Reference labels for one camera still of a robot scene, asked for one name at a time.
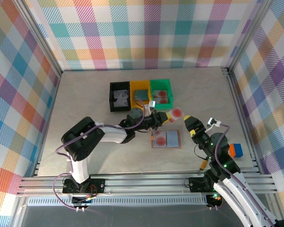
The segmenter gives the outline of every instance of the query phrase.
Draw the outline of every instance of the black bin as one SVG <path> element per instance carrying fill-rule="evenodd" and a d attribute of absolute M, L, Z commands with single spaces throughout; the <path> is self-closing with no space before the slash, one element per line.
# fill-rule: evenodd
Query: black bin
<path fill-rule="evenodd" d="M 114 102 L 117 101 L 117 99 L 114 98 L 114 91 L 118 91 L 118 90 L 127 90 L 128 91 L 128 98 L 127 98 L 128 106 L 114 107 Z M 110 112 L 130 111 L 131 110 L 129 81 L 111 82 L 110 83 L 110 86 L 109 86 L 109 107 L 110 107 Z"/>

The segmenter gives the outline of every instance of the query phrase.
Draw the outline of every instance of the orange block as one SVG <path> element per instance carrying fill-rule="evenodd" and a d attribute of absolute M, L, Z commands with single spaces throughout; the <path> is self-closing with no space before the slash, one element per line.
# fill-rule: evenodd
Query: orange block
<path fill-rule="evenodd" d="M 236 156 L 235 146 L 233 144 L 231 144 L 229 146 L 229 153 L 230 153 L 231 157 L 235 157 Z"/>

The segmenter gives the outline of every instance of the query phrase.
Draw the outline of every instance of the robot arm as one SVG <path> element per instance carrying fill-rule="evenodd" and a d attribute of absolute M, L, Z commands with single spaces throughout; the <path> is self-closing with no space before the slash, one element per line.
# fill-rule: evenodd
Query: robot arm
<path fill-rule="evenodd" d="M 168 119 L 167 113 L 154 111 L 142 121 L 142 111 L 133 109 L 119 125 L 96 128 L 86 137 L 66 146 L 73 166 L 72 177 L 80 192 L 85 192 L 89 185 L 87 158 L 99 142 L 127 143 L 135 137 L 135 131 L 156 129 L 164 125 Z M 211 161 L 210 169 L 204 173 L 207 187 L 215 189 L 227 201 L 245 227 L 284 227 L 284 220 L 276 220 L 276 217 L 265 208 L 246 183 L 240 168 L 229 156 L 229 144 L 224 137 L 225 133 L 214 133 L 209 136 L 209 130 L 206 130 L 197 118 L 185 116 L 184 120 L 193 142 Z M 210 124 L 220 125 L 221 122 L 212 119 Z M 89 117 L 84 118 L 63 135 L 63 144 L 69 143 L 97 125 L 100 123 Z"/>
<path fill-rule="evenodd" d="M 86 137 L 65 147 L 71 157 L 71 175 L 79 187 L 89 178 L 88 157 L 99 142 L 128 143 L 135 137 L 135 131 L 156 129 L 169 119 L 167 113 L 153 111 L 150 116 L 144 117 L 137 127 L 126 129 L 140 122 L 142 115 L 141 109 L 134 108 L 120 124 L 113 127 L 96 128 Z M 62 136 L 62 143 L 65 144 L 77 138 L 97 125 L 101 125 L 101 123 L 94 122 L 90 117 L 83 118 Z"/>
<path fill-rule="evenodd" d="M 236 212 L 245 227 L 284 227 L 284 220 L 265 208 L 247 184 L 240 168 L 228 154 L 229 144 L 225 133 L 209 136 L 197 118 L 185 116 L 185 126 L 195 144 L 211 160 L 210 169 L 204 173 L 204 182 L 214 188 Z M 209 125 L 216 124 L 212 119 Z"/>

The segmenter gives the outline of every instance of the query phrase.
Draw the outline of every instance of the plaid wall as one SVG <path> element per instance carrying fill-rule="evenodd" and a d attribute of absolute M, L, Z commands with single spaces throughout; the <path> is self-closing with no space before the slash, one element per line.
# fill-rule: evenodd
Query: plaid wall
<path fill-rule="evenodd" d="M 40 149 L 57 82 L 12 0 L 0 0 L 0 227 Z"/>
<path fill-rule="evenodd" d="M 254 8 L 252 9 L 252 12 L 251 12 L 249 18 L 248 18 L 244 28 L 242 29 L 242 32 L 241 32 L 239 38 L 237 39 L 236 45 L 231 52 L 231 56 L 227 61 L 226 67 L 230 67 L 231 62 L 232 62 L 234 56 L 236 55 L 239 46 L 242 44 L 242 41 L 245 37 L 245 34 L 250 27 L 251 21 L 255 18 L 261 3 L 262 3 L 262 0 L 257 0 L 256 4 L 254 5 Z"/>
<path fill-rule="evenodd" d="M 235 79 L 257 153 L 284 207 L 284 0 L 273 2 Z"/>
<path fill-rule="evenodd" d="M 256 1 L 27 0 L 27 4 L 64 69 L 131 70 L 226 65 L 245 23 L 256 12 L 249 10 Z"/>

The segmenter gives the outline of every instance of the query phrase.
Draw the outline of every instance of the yellow bin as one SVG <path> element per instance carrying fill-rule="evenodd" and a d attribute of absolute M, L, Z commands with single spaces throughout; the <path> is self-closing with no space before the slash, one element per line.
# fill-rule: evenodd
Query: yellow bin
<path fill-rule="evenodd" d="M 151 100 L 151 86 L 150 86 L 150 81 L 149 80 L 138 80 L 138 81 L 130 81 L 130 90 L 131 90 L 131 107 L 135 108 L 141 108 L 142 107 L 138 106 L 134 100 L 134 91 L 136 90 L 148 90 L 148 101 L 143 101 L 145 105 L 148 105 L 149 101 Z"/>

